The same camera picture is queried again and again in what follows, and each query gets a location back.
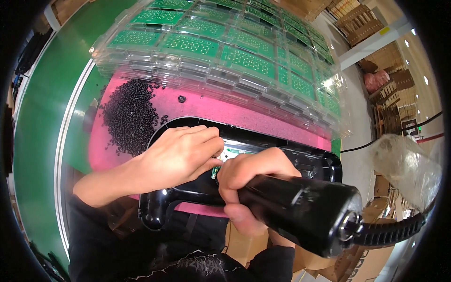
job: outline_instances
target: black shirt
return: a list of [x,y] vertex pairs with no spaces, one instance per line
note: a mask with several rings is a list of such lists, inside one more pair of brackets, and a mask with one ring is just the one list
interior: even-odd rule
[[120,240],[108,227],[104,211],[73,196],[69,215],[71,281],[291,281],[293,248],[268,248],[246,269],[221,254],[227,219],[199,215],[187,237],[188,218],[188,213],[174,211],[164,230],[143,228]]

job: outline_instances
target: right hand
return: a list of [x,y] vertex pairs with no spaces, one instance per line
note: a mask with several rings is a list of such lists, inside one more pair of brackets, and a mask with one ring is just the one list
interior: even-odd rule
[[282,150],[272,147],[258,154],[240,154],[227,160],[217,178],[219,193],[225,201],[224,212],[239,233],[258,236],[268,228],[258,221],[248,207],[239,203],[237,190],[244,187],[258,174],[284,174],[301,176]]

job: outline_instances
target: hand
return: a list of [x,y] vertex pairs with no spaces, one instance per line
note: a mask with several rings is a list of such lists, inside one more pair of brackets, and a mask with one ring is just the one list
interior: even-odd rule
[[258,174],[272,173],[301,176],[285,153],[276,147],[255,155],[238,155],[227,160],[218,172],[219,193],[226,203],[224,212],[242,235],[258,236],[268,227],[258,221],[249,208],[239,203],[237,190]]
[[215,166],[224,149],[216,127],[169,128],[137,159],[138,179],[134,194],[171,188],[193,181]]

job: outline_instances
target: white pillar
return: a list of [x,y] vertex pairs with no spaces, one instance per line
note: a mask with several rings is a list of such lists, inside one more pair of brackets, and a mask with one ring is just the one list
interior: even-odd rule
[[411,29],[412,25],[405,16],[384,27],[341,55],[338,58],[341,64],[341,70],[352,66],[366,56],[395,41]]
[[60,23],[58,22],[58,20],[56,19],[55,14],[53,13],[52,7],[50,5],[48,5],[46,7],[46,9],[44,10],[44,15],[47,19],[47,21],[49,22],[50,27],[54,30],[54,31],[59,31],[61,29]]

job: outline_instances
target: black cable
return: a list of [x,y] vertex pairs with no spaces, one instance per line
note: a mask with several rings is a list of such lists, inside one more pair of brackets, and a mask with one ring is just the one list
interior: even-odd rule
[[[426,124],[428,124],[429,122],[433,121],[434,119],[438,118],[442,113],[443,113],[443,112],[440,111],[438,114],[436,114],[435,116],[431,117],[431,118],[428,119],[427,121],[423,121],[422,123],[419,123],[419,124],[417,124],[417,125],[413,125],[413,126],[409,126],[409,127],[403,128],[403,129],[401,129],[401,130],[399,130],[399,131],[393,132],[393,134],[401,133],[401,132],[406,131],[406,130],[410,130],[410,129],[414,129],[414,128],[417,128],[417,127],[426,125]],[[365,145],[360,146],[360,147],[357,147],[357,148],[353,148],[353,149],[348,149],[348,150],[341,151],[340,153],[342,154],[342,153],[347,153],[347,152],[352,152],[352,151],[357,151],[357,150],[363,149],[363,148],[368,147],[369,145],[373,144],[374,142],[376,142],[376,140],[373,140],[373,141],[369,142],[368,144],[365,144]]]

